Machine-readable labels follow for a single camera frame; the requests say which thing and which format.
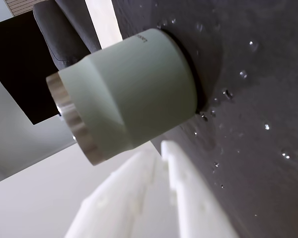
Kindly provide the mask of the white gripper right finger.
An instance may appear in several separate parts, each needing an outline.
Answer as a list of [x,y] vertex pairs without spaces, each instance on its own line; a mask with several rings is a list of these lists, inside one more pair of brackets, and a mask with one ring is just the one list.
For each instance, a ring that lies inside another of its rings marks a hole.
[[237,231],[182,148],[174,141],[161,143],[168,165],[169,187],[175,195],[181,238],[237,238]]

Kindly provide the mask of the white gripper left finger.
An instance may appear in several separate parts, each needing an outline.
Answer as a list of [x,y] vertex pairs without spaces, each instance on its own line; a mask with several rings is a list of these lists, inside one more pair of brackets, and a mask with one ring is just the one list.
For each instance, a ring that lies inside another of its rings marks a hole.
[[166,172],[156,152],[136,153],[85,198],[67,238],[175,238]]

